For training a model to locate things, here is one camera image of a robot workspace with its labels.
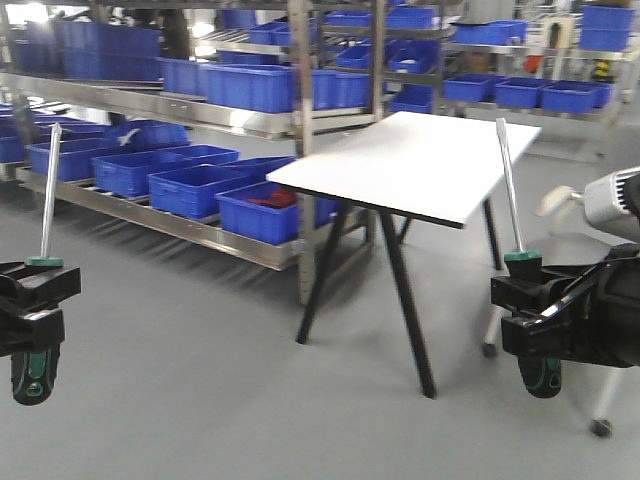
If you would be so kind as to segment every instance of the black table leg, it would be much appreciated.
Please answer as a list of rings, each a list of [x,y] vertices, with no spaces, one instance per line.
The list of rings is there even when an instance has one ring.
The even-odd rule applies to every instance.
[[[404,224],[402,225],[402,230],[400,230],[400,233],[398,234],[398,243],[403,244],[404,243],[404,239],[407,236],[407,233],[409,232],[409,227],[411,226],[411,222],[413,221],[413,218],[405,218],[404,219]]]
[[[338,208],[338,214],[333,221],[333,228],[329,234],[329,240],[327,240],[324,252],[322,252],[322,261],[318,265],[313,289],[311,290],[309,302],[305,307],[304,317],[300,324],[300,329],[298,330],[298,335],[296,337],[296,342],[298,343],[305,344],[309,338],[309,331],[313,325],[313,318],[315,317],[316,309],[320,302],[320,295],[322,294],[322,289],[324,288],[324,284],[329,276],[329,271],[331,269],[335,253],[338,250],[338,244],[340,243],[340,235],[342,234],[342,230],[344,229],[344,224],[350,210],[351,204],[348,202],[342,202]]]
[[[407,269],[404,264],[404,259],[402,258],[402,252],[400,251],[400,244],[398,243],[398,237],[396,236],[393,219],[391,218],[390,213],[382,211],[378,213],[380,214],[382,230],[387,243],[387,253],[389,254],[389,261],[391,262],[391,268],[393,269],[393,276],[396,281],[398,296],[400,297],[400,303],[402,304],[402,310],[404,311],[404,319],[407,325],[407,331],[409,332],[409,339],[411,340],[413,356],[418,368],[420,383],[422,384],[422,393],[429,398],[435,398],[436,386],[433,382],[431,365],[429,364],[429,358],[427,357],[427,347],[425,346],[424,338],[422,336],[420,321],[418,320],[418,313],[413,301],[411,285],[409,284]]]
[[[500,245],[498,245],[496,225],[493,221],[493,209],[491,208],[491,200],[487,198],[482,206],[484,208],[484,218],[487,222],[487,233],[489,234],[491,253],[493,254],[493,268],[495,268],[499,272],[500,270],[502,270],[502,254],[500,253]]]

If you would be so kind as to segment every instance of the table top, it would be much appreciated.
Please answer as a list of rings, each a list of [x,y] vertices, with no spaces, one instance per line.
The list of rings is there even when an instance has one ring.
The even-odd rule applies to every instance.
[[[538,127],[507,126],[512,162],[539,133]],[[503,176],[495,122],[398,112],[267,179],[462,228]]]

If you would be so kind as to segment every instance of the floor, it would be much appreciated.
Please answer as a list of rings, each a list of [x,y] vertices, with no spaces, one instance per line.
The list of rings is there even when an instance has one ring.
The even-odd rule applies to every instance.
[[[636,118],[631,109],[616,138],[634,141]],[[215,140],[263,154],[285,148]],[[610,154],[633,158],[623,143]],[[601,168],[527,156],[516,169],[526,239],[546,236],[549,219],[532,213],[544,193],[582,188]],[[494,204],[510,249],[504,188]],[[0,184],[0,205],[2,258],[36,252],[40,212],[29,193]],[[565,228],[593,233],[577,213]],[[577,260],[603,251],[585,236],[560,240],[546,243]],[[482,357],[493,271],[480,213],[464,231],[416,224],[404,247],[435,401],[419,393],[381,242],[327,299],[308,346],[293,341],[302,314],[295,269],[272,272],[71,205],[58,209],[53,252],[82,268],[84,291],[64,303],[67,340],[48,402],[14,403],[9,361],[0,362],[0,478],[637,476],[635,371],[610,416],[614,437],[600,440],[587,425],[602,368],[566,365],[562,394],[541,401],[522,387],[513,357]]]

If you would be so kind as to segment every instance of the screwdriver handle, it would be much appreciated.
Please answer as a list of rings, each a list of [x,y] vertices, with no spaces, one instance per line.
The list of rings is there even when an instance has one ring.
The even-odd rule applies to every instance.
[[[11,356],[13,398],[22,405],[38,405],[53,390],[58,374],[60,344],[39,353],[17,353]]]

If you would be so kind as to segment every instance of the shelf post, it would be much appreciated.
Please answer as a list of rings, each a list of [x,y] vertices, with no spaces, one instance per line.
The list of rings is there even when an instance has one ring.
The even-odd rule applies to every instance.
[[[307,0],[289,0],[288,13],[291,26],[291,65],[294,67],[294,110],[296,156],[304,157],[312,150],[313,141],[313,85],[311,80],[311,46],[309,40],[309,11]],[[303,250],[298,264],[300,302],[306,304],[316,278],[315,199],[299,195],[300,239]]]

